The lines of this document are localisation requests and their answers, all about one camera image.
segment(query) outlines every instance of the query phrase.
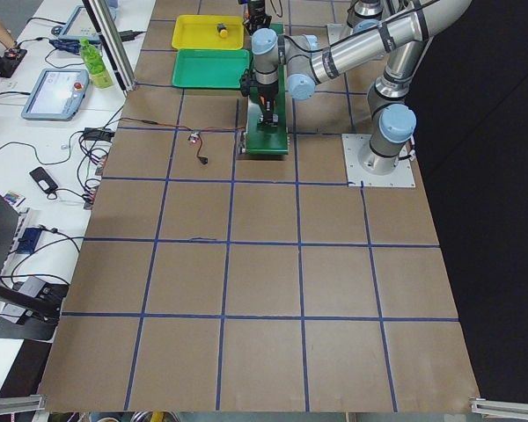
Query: monitor stand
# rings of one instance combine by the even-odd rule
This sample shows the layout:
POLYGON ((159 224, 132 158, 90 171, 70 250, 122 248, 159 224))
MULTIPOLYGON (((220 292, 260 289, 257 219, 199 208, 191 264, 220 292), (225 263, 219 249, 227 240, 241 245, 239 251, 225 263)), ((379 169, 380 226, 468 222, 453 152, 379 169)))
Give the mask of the monitor stand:
MULTIPOLYGON (((24 283, 15 283, 13 289, 19 290, 24 283)), ((63 284, 48 284, 50 298, 58 301, 60 306, 62 298, 67 295, 69 286, 63 284)), ((0 317, 0 338, 16 338, 25 340, 47 341, 53 338, 56 323, 46 323, 36 318, 24 317, 22 324, 15 324, 0 317)))

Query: black monitor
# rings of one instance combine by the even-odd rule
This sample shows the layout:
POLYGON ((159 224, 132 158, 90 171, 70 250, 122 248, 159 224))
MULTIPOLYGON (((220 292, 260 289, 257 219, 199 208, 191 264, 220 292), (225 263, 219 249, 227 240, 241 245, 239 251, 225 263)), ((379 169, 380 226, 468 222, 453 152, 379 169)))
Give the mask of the black monitor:
MULTIPOLYGON (((0 274, 11 252, 14 238, 18 235, 18 226, 19 213, 0 195, 0 274)), ((22 308, 19 317, 10 319, 0 317, 0 338, 36 340, 52 338, 61 301, 68 287, 48 284, 35 277, 29 280, 32 286, 37 286, 39 289, 33 295, 18 291, 26 290, 22 288, 24 283, 14 283, 13 288, 0 285, 0 301, 22 308)))

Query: yellow-green bottle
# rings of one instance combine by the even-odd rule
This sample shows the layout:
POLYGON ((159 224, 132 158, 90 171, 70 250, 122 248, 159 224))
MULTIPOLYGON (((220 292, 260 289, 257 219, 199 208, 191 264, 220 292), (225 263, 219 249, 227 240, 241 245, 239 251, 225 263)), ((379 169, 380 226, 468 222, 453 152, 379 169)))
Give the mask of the yellow-green bottle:
POLYGON ((85 38, 80 39, 80 56, 88 69, 88 73, 90 73, 90 79, 94 85, 98 88, 107 88, 114 84, 101 55, 99 55, 98 49, 85 38))

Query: black wall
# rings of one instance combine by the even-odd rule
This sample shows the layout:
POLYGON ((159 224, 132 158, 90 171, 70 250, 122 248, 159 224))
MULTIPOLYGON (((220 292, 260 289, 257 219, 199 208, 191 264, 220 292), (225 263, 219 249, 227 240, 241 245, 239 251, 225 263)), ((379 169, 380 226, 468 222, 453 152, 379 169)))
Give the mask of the black wall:
POLYGON ((480 395, 528 403, 528 0, 473 0, 407 103, 480 395))

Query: yellow bin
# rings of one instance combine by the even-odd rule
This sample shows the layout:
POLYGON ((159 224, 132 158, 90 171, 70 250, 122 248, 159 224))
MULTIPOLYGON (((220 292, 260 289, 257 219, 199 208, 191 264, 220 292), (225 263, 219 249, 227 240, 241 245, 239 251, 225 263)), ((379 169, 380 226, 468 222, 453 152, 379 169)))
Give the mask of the yellow bin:
POLYGON ((243 47, 245 28, 240 16, 180 15, 172 37, 172 47, 200 50, 239 50, 243 47), (225 25, 227 36, 219 35, 217 26, 225 25))

